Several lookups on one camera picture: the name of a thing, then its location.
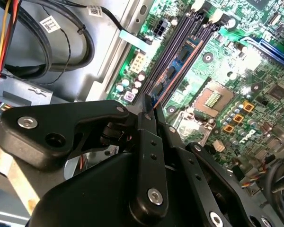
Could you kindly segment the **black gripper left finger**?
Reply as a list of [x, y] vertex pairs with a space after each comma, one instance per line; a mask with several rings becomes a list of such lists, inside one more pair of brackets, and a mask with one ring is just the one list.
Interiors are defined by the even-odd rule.
[[[16, 107], [0, 119], [0, 151], [20, 172], [9, 181], [39, 201], [32, 221], [160, 221], [169, 201], [162, 139], [149, 96], [139, 114], [114, 100]], [[68, 159], [93, 149], [116, 155], [65, 179]]]

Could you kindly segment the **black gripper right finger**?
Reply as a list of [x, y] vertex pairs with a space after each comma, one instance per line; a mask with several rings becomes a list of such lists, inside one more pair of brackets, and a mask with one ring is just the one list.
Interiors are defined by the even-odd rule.
[[273, 220], [240, 187], [233, 174], [220, 166], [196, 142], [184, 145], [176, 129], [165, 122], [161, 104], [155, 107], [159, 132], [176, 167], [186, 177], [193, 207], [189, 219], [196, 227], [274, 227]]

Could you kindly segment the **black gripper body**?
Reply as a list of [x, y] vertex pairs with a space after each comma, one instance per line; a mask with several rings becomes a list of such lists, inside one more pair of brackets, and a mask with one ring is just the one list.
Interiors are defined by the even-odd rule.
[[186, 178], [162, 154], [121, 153], [52, 188], [32, 227], [195, 227]]

